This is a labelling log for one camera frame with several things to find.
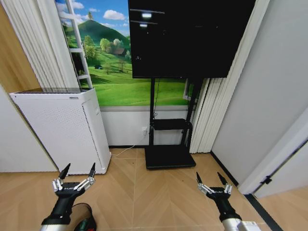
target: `cloud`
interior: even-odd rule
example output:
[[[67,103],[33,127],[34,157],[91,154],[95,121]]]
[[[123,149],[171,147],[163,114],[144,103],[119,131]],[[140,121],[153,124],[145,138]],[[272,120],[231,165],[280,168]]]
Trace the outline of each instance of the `cloud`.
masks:
[[[60,12],[60,11],[64,11],[64,10],[67,9],[67,6],[66,6],[65,3],[58,3],[58,2],[56,2],[56,7],[57,7],[57,9],[58,9],[59,12]]]
[[[72,21],[69,19],[61,18],[61,24],[65,26],[72,26]]]
[[[83,8],[85,8],[81,2],[78,2],[78,1],[75,1],[75,0],[72,1],[72,4],[73,4],[73,8],[74,9],[83,9]]]
[[[109,24],[109,23],[101,23],[103,26],[106,26],[106,27],[114,27],[116,25],[114,24]]]
[[[107,10],[103,18],[112,20],[125,20],[125,16],[122,13],[116,12],[114,10]]]
[[[59,16],[61,18],[66,18],[68,15],[70,15],[70,14],[68,14],[64,11],[59,12]],[[75,19],[76,19],[77,24],[81,24],[81,23],[85,22],[86,20],[89,20],[89,16],[87,14],[86,15],[80,15],[80,14],[77,13],[77,14],[75,14]]]
[[[97,10],[95,8],[89,8],[89,11],[91,11],[91,12],[99,12],[100,10]]]
[[[84,8],[84,6],[81,2],[77,2],[77,1],[73,0],[72,4],[73,4],[74,9],[83,9]],[[57,7],[59,12],[67,11],[67,5],[65,3],[56,2],[56,7]]]

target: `blue sky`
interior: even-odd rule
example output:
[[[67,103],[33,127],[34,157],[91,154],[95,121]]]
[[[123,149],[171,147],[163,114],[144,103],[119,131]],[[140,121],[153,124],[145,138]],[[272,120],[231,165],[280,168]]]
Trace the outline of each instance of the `blue sky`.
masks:
[[[55,0],[59,12],[67,13],[65,0]],[[78,23],[88,19],[91,11],[93,20],[117,30],[124,36],[129,35],[128,0],[73,0],[74,12]]]

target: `herringbone floor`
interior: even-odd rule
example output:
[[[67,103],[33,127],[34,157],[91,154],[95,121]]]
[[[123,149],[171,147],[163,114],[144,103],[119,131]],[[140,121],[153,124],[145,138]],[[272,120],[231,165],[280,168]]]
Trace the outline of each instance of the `herringbone floor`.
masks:
[[[284,231],[307,230],[308,186],[258,199]]]
[[[122,149],[112,149],[113,154]],[[208,186],[219,186],[219,171],[231,182],[209,154],[193,154],[194,168],[149,171],[144,150],[130,149],[113,156],[105,175],[76,203],[91,205],[98,231],[221,231],[215,203],[197,190],[196,171]],[[51,180],[58,173],[0,174],[0,229],[39,230],[49,215],[56,196]],[[85,176],[69,176],[80,181]],[[230,203],[243,220],[257,222],[270,230],[249,202],[234,187]]]

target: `tv stand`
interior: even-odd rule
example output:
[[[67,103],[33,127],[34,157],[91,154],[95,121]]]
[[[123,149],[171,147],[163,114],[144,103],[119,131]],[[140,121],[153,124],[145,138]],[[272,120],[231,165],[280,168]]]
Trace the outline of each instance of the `tv stand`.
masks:
[[[149,146],[145,148],[145,161],[147,169],[162,169],[176,167],[196,166],[189,148],[191,144],[193,125],[190,120],[192,117],[193,106],[198,92],[201,89],[203,79],[194,79],[191,100],[188,106],[186,119],[155,119],[154,118],[154,95],[155,78],[151,78],[151,101],[150,101],[150,134]],[[179,145],[154,145],[154,130],[182,130],[182,139]]]

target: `robotic hand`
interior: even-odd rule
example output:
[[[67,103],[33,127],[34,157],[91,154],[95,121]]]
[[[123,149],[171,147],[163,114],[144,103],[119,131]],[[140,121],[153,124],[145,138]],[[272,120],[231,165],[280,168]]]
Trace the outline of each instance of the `robotic hand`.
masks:
[[[59,177],[52,181],[52,187],[55,194],[58,196],[58,200],[51,214],[43,220],[43,226],[68,225],[71,221],[70,215],[75,199],[95,183],[95,163],[88,177],[82,182],[64,182],[63,180],[68,173],[70,165],[71,164],[68,164],[59,174]]]
[[[253,221],[242,221],[240,215],[230,205],[228,199],[231,196],[232,185],[218,172],[221,183],[224,187],[208,187],[204,185],[197,172],[197,187],[208,198],[214,200],[220,212],[219,219],[226,231],[261,231]]]

